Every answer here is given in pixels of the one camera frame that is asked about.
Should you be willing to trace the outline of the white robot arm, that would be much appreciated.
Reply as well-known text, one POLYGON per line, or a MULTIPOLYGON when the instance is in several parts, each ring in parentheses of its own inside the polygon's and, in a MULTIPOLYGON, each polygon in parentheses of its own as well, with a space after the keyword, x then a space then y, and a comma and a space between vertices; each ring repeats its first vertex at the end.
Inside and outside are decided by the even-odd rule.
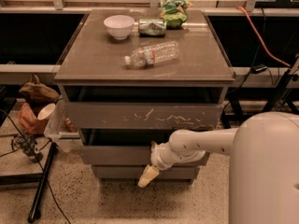
POLYGON ((299 224, 299 116, 257 114, 237 128, 208 132, 177 130, 154 143, 138 186, 161 171, 204 154, 230 157, 229 224, 299 224))

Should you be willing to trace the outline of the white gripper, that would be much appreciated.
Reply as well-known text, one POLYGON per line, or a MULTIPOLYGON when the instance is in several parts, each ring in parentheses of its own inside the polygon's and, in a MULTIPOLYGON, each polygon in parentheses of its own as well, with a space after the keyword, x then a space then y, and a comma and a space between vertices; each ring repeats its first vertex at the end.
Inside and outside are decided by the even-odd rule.
POLYGON ((200 161, 205 156, 205 151, 195 150, 190 154, 179 154, 171 149, 168 143, 158 145, 155 141, 151 141, 150 161, 153 165, 147 165, 143 174, 140 176, 138 186, 146 187, 153 179, 155 179, 160 171, 167 170, 175 164, 189 163, 200 161))

